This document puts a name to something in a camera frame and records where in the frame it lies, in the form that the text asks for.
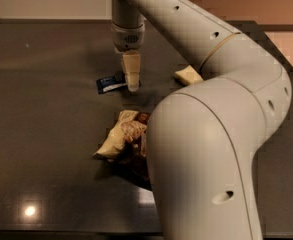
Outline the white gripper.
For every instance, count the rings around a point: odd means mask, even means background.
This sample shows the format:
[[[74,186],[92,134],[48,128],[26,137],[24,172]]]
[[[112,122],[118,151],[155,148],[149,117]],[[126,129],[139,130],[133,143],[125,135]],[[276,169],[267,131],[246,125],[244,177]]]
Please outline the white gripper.
[[[119,52],[124,52],[122,55],[122,68],[128,90],[136,92],[139,89],[141,66],[141,56],[137,50],[144,43],[145,26],[123,28],[113,24],[111,30],[115,47]]]

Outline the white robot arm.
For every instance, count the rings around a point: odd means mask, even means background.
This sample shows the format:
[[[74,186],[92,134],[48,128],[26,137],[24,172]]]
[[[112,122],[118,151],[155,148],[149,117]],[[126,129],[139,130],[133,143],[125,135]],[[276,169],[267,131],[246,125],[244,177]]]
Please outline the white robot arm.
[[[204,79],[163,99],[148,123],[147,164],[165,240],[263,240],[252,167],[288,113],[287,71],[188,0],[125,1]]]

